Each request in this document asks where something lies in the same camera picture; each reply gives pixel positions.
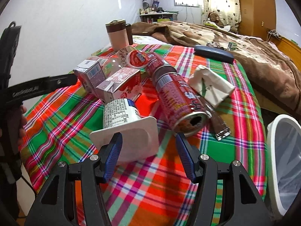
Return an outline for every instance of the small table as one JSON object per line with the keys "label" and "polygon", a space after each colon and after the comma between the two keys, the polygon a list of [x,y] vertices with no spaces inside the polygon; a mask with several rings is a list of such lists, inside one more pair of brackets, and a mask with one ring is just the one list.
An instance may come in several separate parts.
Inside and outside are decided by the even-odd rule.
{"label": "small table", "polygon": [[148,13],[140,15],[141,22],[153,23],[158,22],[158,19],[170,19],[171,21],[178,20],[177,13]]}

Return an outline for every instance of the brown blanket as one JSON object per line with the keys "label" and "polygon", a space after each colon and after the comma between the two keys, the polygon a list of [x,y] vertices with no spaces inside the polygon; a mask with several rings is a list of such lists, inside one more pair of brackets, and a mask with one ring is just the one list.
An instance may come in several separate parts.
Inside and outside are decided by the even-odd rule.
{"label": "brown blanket", "polygon": [[301,72],[268,42],[180,21],[156,25],[138,22],[132,25],[132,32],[186,47],[217,42],[227,48],[229,42],[235,42],[237,49],[231,53],[242,64],[253,88],[296,118],[301,117]]}

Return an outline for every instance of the can opening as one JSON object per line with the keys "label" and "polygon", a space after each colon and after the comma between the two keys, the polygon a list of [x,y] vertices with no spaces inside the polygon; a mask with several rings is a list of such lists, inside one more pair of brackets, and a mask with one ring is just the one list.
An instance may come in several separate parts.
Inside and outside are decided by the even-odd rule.
{"label": "can opening", "polygon": [[196,116],[195,118],[192,118],[190,121],[190,124],[192,126],[195,126],[196,124],[200,123],[202,121],[202,117],[201,116]]}

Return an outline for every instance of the blue gripper pad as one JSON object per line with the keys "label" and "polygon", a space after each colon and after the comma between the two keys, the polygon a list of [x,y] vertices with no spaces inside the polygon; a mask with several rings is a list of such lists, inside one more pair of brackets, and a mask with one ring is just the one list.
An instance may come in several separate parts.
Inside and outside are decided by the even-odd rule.
{"label": "blue gripper pad", "polygon": [[122,148],[122,134],[115,133],[113,138],[111,139],[111,142],[114,142],[114,144],[112,145],[110,154],[108,155],[108,158],[105,162],[105,171],[103,176],[106,182],[108,182],[108,180],[113,177],[115,166]]}
{"label": "blue gripper pad", "polygon": [[191,182],[194,183],[196,181],[195,165],[198,166],[198,161],[197,164],[195,164],[195,161],[193,160],[192,157],[195,156],[194,152],[183,133],[178,133],[176,135],[176,146],[182,165],[184,167],[186,177],[189,178]]}

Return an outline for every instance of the human hand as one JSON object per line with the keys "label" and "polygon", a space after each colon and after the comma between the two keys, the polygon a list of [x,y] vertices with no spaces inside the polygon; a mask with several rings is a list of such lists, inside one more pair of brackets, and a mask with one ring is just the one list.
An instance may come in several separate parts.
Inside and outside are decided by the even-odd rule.
{"label": "human hand", "polygon": [[[21,106],[21,111],[22,114],[25,114],[27,109],[25,106]],[[20,120],[20,130],[19,130],[19,138],[18,138],[18,146],[23,144],[23,137],[25,137],[26,135],[26,131],[23,128],[25,125],[27,124],[27,119],[25,116],[22,115],[21,120]]]}

